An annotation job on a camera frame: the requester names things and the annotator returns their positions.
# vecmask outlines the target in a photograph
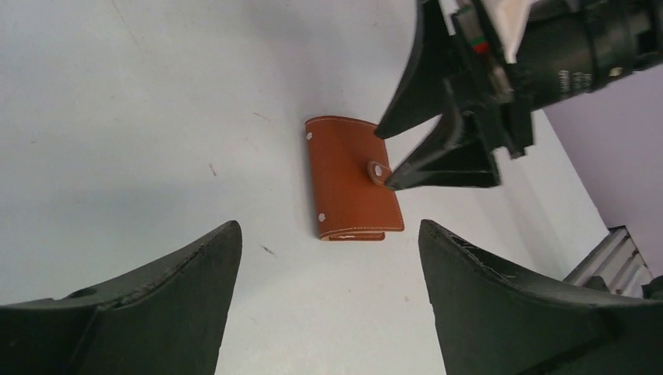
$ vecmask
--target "leather tab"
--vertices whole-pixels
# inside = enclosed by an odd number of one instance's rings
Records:
[[[402,231],[385,141],[375,125],[340,116],[306,122],[318,234],[323,241],[381,241]]]

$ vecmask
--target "wallet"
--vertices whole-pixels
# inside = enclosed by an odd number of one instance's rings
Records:
[[[306,122],[318,235],[323,241],[381,241],[402,231],[385,141],[376,126],[340,116]]]

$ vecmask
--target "table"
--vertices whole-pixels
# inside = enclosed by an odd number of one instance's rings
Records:
[[[0,21],[0,303],[62,298],[238,220],[217,373],[443,373],[421,219],[557,278],[607,234],[537,112],[527,158],[496,152],[504,186],[402,191],[403,233],[316,239],[303,122],[379,121],[412,2],[8,0]],[[394,165],[430,125],[388,140]]]

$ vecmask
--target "leather pouch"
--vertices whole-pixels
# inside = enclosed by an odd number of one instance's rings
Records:
[[[323,241],[381,241],[402,231],[385,141],[375,125],[340,116],[306,122],[317,229]]]

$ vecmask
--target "white tabletop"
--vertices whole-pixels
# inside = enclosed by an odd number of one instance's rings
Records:
[[[531,155],[498,152],[505,186],[402,191],[404,233],[317,240],[303,121],[379,121],[413,3],[3,2],[0,303],[62,298],[237,220],[217,373],[443,373],[421,219],[554,277],[606,232],[538,112]],[[392,163],[428,128],[389,140]]]

